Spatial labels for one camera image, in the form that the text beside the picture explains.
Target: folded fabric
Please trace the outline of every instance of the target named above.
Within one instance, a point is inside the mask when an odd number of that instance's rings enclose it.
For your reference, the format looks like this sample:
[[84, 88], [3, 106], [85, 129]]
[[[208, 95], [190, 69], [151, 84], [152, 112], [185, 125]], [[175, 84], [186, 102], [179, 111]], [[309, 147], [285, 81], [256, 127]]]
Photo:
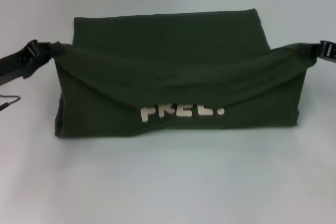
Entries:
[[270, 50], [255, 9], [75, 18], [56, 135], [295, 126], [307, 48]]

